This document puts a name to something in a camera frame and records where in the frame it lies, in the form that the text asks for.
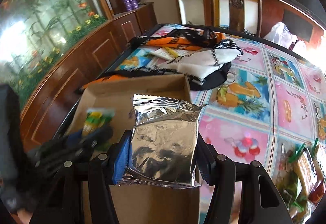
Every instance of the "chair backrest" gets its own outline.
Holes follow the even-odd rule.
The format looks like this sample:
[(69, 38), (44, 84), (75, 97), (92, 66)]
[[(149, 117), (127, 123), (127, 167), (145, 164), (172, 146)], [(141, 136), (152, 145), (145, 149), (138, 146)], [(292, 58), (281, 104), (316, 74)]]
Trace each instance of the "chair backrest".
[[(230, 8), (230, 29), (243, 32), (244, 30), (244, 0), (229, 0)], [(260, 36), (261, 31), (261, 0), (258, 0), (258, 21), (257, 21), (257, 32), (256, 36)]]

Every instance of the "purple thermos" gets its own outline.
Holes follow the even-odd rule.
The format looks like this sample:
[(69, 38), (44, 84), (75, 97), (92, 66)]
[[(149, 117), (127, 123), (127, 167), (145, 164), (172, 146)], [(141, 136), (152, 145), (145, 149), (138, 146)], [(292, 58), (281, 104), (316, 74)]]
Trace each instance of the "purple thermos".
[(139, 8), (137, 0), (130, 0), (130, 2), (131, 2), (131, 6), (132, 6), (133, 10), (136, 10)]
[(127, 12), (131, 11), (132, 10), (132, 5), (131, 5), (131, 2), (130, 0), (123, 0), (126, 8), (127, 8)]

